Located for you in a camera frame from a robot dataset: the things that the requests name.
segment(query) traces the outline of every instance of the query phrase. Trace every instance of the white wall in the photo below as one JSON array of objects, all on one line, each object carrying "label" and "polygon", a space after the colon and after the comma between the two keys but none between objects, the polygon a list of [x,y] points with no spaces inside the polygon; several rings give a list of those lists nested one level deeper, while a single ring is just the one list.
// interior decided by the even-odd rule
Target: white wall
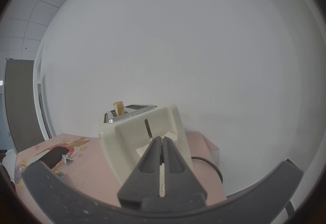
[{"label": "white wall", "polygon": [[39,42],[65,0],[12,0],[0,22],[0,77],[6,58],[34,60]]},{"label": "white wall", "polygon": [[325,130],[325,45],[304,0],[67,0],[42,42],[55,134],[97,137],[112,103],[170,103],[220,148],[226,194]]}]

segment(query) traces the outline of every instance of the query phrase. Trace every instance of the black power cord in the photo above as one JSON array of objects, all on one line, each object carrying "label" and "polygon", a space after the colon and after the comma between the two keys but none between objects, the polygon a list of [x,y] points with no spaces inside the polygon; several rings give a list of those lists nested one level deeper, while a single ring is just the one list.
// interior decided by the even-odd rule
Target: black power cord
[{"label": "black power cord", "polygon": [[203,157],[192,156],[191,158],[194,159],[194,160],[204,161],[204,162],[208,163],[210,166],[212,166],[214,168],[214,170],[218,173],[218,176],[220,177],[221,182],[223,184],[223,176],[222,176],[222,173],[220,172],[220,170],[218,169],[218,167],[216,167],[216,165],[214,163],[212,163],[211,161],[209,161],[209,160],[207,160],[207,159],[205,159]]}]

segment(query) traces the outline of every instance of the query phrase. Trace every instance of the pink table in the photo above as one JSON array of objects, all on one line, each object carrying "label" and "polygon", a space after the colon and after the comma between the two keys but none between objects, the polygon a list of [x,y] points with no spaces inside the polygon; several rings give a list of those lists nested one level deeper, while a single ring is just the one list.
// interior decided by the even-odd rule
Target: pink table
[{"label": "pink table", "polygon": [[[213,161],[209,148],[216,147],[200,133],[187,134],[191,156],[204,157]],[[120,207],[117,192],[120,184],[114,177],[101,151],[99,139],[61,134],[50,140],[18,153],[15,166],[15,184],[19,198],[42,223],[52,223],[43,213],[22,182],[20,172],[26,168],[27,160],[57,146],[69,149],[68,155],[74,160],[66,165],[60,162],[52,171],[62,172],[67,182],[84,194],[99,201]],[[208,193],[207,205],[226,200],[222,183],[215,170],[203,161],[193,160],[194,174]]]}]

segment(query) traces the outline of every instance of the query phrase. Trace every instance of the gray door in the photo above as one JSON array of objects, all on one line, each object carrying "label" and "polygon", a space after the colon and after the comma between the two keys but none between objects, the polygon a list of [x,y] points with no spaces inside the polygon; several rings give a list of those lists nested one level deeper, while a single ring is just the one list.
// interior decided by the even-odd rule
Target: gray door
[{"label": "gray door", "polygon": [[8,59],[4,71],[5,111],[17,152],[44,141],[34,104],[33,63]]}]

